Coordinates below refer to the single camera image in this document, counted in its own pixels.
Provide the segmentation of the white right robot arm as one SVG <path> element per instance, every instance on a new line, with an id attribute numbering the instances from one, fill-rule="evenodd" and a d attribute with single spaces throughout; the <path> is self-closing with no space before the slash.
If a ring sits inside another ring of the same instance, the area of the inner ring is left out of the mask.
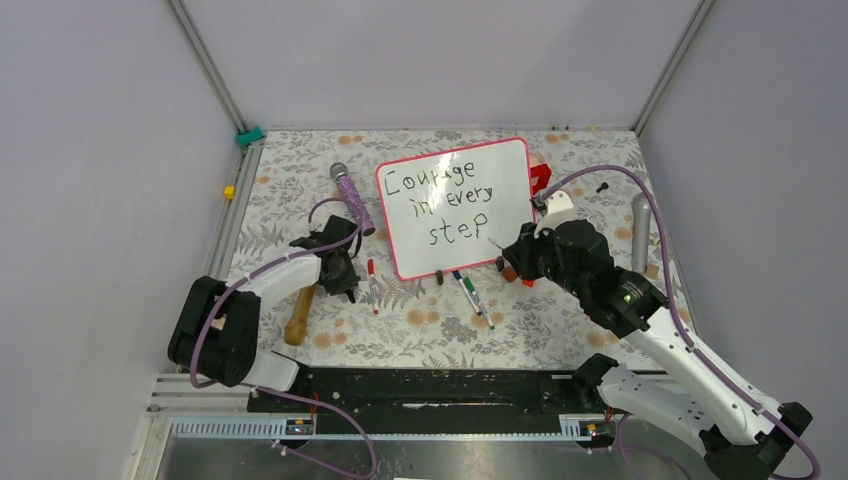
<path id="1" fill-rule="evenodd" d="M 592 224 L 525 223 L 502 255 L 521 279 L 545 278 L 573 295 L 594 324 L 650 357 L 683 389 L 675 393 L 595 354 L 574 373 L 579 407 L 597 412 L 608 405 L 652 423 L 698 453 L 719 479 L 776 478 L 810 412 L 764 394 L 688 327 L 678 327 L 669 299 L 643 275 L 616 265 Z"/>

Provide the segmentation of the white marker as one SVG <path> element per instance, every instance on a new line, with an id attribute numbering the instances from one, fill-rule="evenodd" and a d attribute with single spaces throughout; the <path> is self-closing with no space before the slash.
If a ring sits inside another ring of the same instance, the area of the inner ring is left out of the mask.
<path id="1" fill-rule="evenodd" d="M 505 248 L 505 247 L 504 247 L 504 246 L 502 246 L 500 243 L 498 243 L 495 239 L 493 239 L 493 238 L 488 238 L 487 240 L 489 241 L 489 243 L 491 243 L 491 244 L 492 244 L 494 247 L 496 247 L 498 250 L 500 250 L 500 251 L 503 251 L 503 250 L 504 250 L 504 248 Z"/>

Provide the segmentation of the pink framed whiteboard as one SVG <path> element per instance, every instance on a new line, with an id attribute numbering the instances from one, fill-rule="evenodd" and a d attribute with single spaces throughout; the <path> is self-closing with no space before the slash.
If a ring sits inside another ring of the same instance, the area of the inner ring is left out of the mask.
<path id="1" fill-rule="evenodd" d="M 494 261 L 534 219 L 520 137 L 384 162 L 375 172 L 397 276 L 415 280 Z"/>

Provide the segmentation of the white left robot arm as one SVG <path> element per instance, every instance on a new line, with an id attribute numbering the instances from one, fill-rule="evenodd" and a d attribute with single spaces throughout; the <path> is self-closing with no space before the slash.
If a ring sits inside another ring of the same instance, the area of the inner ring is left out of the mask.
<path id="1" fill-rule="evenodd" d="M 259 347 L 260 319 L 307 287 L 352 298 L 360 278 L 349 250 L 359 236 L 358 225 L 332 215 L 323 229 L 292 241 L 280 257 L 236 280 L 195 280 L 169 341 L 168 359 L 188 369 L 197 388 L 218 383 L 272 389 L 282 408 L 301 409 L 311 387 L 298 376 L 297 361 Z"/>

